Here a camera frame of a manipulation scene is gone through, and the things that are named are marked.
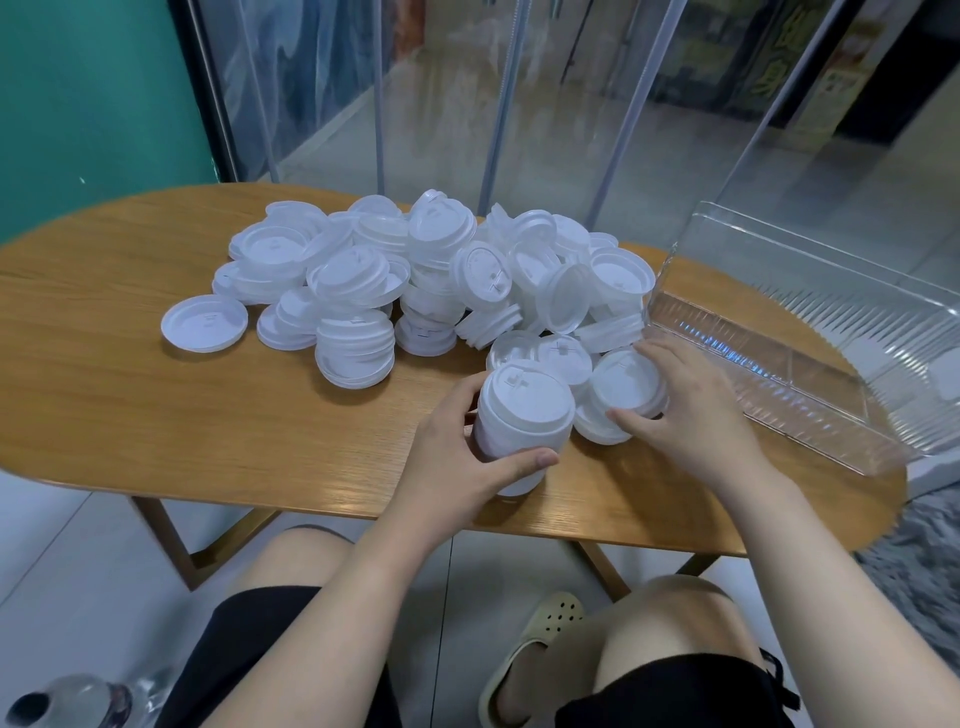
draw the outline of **person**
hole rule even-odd
[[[670,403],[658,420],[608,416],[726,508],[814,723],[956,725],[957,678],[767,460],[723,375],[675,338],[636,348]],[[390,504],[356,545],[299,528],[266,546],[215,611],[158,728],[400,725],[384,666],[417,571],[498,490],[559,461],[550,449],[474,456],[464,425],[485,377],[458,382],[419,424]],[[585,619],[567,598],[541,605],[494,674],[484,726],[790,724],[743,616],[707,581],[654,579]]]

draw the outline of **black shorts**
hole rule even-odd
[[[317,587],[269,587],[231,596],[217,607],[174,686],[156,728],[197,728],[307,605]],[[682,655],[638,667],[596,695],[573,700],[557,728],[619,726],[792,726],[781,683],[756,665],[726,655]],[[384,667],[367,728],[400,728]]]

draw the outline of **clear acrylic container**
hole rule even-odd
[[[700,203],[647,311],[716,355],[748,417],[874,475],[960,443],[960,312],[944,299],[944,289]]]

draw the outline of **teal wall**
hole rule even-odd
[[[164,0],[0,3],[0,241],[104,200],[216,182]]]

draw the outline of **gray fluffy rug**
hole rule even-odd
[[[897,527],[855,557],[960,675],[960,483],[912,500]]]

